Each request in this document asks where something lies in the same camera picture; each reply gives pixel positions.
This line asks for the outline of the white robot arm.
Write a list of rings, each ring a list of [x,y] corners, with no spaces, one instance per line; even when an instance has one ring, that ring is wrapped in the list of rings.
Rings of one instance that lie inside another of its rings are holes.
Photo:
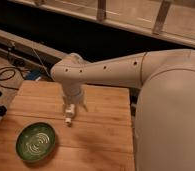
[[[90,63],[71,53],[51,68],[68,103],[83,84],[140,90],[134,142],[136,171],[195,171],[195,50],[143,52]]]

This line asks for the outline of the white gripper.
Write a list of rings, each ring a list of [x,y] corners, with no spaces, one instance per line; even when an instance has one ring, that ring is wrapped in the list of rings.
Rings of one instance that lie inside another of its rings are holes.
[[[64,84],[62,86],[64,99],[67,104],[80,104],[88,112],[88,108],[83,101],[84,92],[80,84]],[[67,105],[62,105],[63,113],[66,113]]]

